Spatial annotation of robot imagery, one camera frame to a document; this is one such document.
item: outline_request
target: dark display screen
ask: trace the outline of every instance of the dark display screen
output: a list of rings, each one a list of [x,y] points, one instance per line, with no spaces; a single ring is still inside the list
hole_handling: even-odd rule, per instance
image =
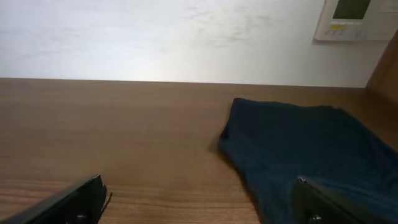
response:
[[[339,0],[334,19],[363,19],[371,0]]]

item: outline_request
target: yellow label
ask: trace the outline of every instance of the yellow label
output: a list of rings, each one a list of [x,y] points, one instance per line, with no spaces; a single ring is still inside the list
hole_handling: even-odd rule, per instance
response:
[[[344,26],[343,25],[331,25],[330,29],[331,30],[343,30]]]

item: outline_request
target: dark blue cloth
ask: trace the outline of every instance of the dark blue cloth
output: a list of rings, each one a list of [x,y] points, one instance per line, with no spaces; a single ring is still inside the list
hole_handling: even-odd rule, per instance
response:
[[[398,223],[398,158],[343,110],[237,98],[219,148],[264,224],[295,223],[290,193],[298,175]]]

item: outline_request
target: wooden table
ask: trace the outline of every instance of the wooden table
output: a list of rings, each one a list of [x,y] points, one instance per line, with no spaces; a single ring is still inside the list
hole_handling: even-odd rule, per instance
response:
[[[0,219],[101,174],[100,223],[259,223],[217,151],[235,97],[341,107],[398,146],[396,108],[362,89],[0,79]]]

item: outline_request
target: white intercom device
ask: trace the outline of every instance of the white intercom device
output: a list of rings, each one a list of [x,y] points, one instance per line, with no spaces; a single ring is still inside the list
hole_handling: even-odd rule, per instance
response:
[[[325,0],[314,39],[391,40],[398,0]]]

